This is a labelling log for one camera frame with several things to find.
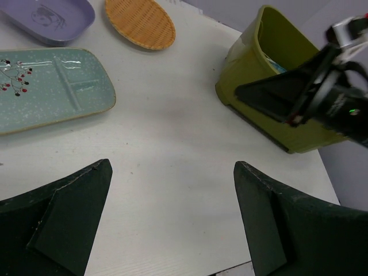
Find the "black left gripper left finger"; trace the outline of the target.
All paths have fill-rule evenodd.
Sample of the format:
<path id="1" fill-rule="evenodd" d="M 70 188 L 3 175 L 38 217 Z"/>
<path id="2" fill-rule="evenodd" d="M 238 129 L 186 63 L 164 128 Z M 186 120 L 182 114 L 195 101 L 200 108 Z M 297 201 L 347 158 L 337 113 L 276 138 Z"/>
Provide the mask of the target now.
<path id="1" fill-rule="evenodd" d="M 84 275 L 112 179 L 109 159 L 1 201 L 1 275 Z"/>

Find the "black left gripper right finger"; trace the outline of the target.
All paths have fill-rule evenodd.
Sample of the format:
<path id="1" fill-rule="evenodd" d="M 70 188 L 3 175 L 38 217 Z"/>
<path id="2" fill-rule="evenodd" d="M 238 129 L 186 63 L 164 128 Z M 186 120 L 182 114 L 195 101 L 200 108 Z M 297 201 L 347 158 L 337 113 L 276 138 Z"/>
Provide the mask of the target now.
<path id="1" fill-rule="evenodd" d="M 244 161 L 233 177 L 256 275 L 367 274 L 367 212 L 320 200 Z"/>

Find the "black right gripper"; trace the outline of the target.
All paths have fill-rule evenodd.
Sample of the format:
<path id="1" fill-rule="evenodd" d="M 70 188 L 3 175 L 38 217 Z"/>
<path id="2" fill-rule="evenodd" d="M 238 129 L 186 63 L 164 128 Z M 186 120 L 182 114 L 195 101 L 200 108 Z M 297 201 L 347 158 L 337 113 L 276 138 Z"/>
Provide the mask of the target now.
<path id="1" fill-rule="evenodd" d="M 341 53 L 338 46 L 326 45 L 292 70 L 238 86 L 235 96 L 267 117 L 291 127 L 309 120 L 324 125 L 325 119 L 318 108 L 340 77 L 334 62 Z"/>

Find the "mint green divided tray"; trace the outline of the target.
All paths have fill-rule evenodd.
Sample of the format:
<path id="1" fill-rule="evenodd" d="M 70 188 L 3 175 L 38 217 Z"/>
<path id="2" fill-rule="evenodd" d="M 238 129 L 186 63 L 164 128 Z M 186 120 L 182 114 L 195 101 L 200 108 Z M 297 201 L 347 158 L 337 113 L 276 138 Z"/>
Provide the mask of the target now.
<path id="1" fill-rule="evenodd" d="M 1 51 L 1 134 L 105 112 L 116 92 L 105 68 L 80 48 Z"/>

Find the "purple square dish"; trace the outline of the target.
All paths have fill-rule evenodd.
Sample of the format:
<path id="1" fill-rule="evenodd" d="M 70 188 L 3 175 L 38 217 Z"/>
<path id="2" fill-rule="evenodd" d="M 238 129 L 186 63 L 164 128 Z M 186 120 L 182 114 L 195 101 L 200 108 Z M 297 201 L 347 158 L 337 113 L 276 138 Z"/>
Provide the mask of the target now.
<path id="1" fill-rule="evenodd" d="M 95 20 L 89 1 L 1 1 L 1 13 L 40 42 L 63 47 Z"/>

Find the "teal scalloped plate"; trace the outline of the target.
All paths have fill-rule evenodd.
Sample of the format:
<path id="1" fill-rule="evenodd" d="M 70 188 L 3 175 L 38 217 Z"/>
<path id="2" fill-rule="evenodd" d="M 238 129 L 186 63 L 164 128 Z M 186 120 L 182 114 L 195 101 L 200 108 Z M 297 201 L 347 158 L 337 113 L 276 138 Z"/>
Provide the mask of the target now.
<path id="1" fill-rule="evenodd" d="M 280 73 L 283 74 L 287 71 L 284 67 L 280 66 L 277 62 L 273 61 L 268 55 L 265 55 L 267 61 Z"/>

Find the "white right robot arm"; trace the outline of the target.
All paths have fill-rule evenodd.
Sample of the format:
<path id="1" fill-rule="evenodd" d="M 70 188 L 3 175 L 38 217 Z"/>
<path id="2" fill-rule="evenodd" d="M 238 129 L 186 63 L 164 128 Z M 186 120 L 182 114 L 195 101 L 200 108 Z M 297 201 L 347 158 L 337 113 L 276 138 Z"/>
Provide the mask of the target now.
<path id="1" fill-rule="evenodd" d="M 297 128 L 313 119 L 367 147 L 367 92 L 346 71 L 367 79 L 357 62 L 338 62 L 342 50 L 326 45 L 293 70 L 240 85 L 235 97 L 275 121 Z"/>

